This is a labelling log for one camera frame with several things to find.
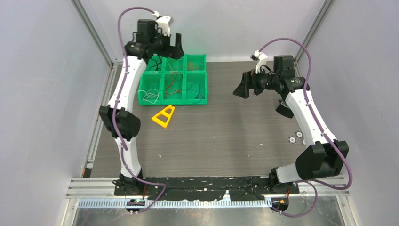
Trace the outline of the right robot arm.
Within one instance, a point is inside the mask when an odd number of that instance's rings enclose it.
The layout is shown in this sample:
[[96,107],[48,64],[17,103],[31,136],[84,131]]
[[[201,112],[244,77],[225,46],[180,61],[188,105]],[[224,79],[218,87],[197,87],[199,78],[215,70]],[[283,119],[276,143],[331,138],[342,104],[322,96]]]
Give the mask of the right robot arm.
[[338,141],[322,120],[306,79],[295,75],[293,57],[274,57],[273,70],[269,72],[262,70],[268,58],[264,53],[256,51],[250,58],[256,62],[256,67],[242,74],[233,95],[247,99],[250,90],[255,95],[264,90],[276,91],[281,96],[276,111],[287,118],[295,118],[305,140],[306,149],[294,163],[270,171],[270,190],[281,193],[293,182],[339,175],[349,146],[345,141]]

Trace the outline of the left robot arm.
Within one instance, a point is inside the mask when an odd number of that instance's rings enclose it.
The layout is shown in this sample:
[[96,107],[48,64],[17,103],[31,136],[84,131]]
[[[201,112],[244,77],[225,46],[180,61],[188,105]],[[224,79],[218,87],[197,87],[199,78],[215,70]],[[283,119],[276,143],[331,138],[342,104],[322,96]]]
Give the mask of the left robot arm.
[[113,181],[119,193],[138,195],[148,184],[143,179],[138,160],[136,140],[141,121],[133,114],[133,101],[140,79],[153,55],[172,59],[184,56],[180,33],[176,33],[175,44],[170,43],[172,23],[171,16],[138,20],[133,40],[121,42],[123,69],[115,91],[108,103],[99,108],[99,115],[114,138],[120,155],[119,178]]

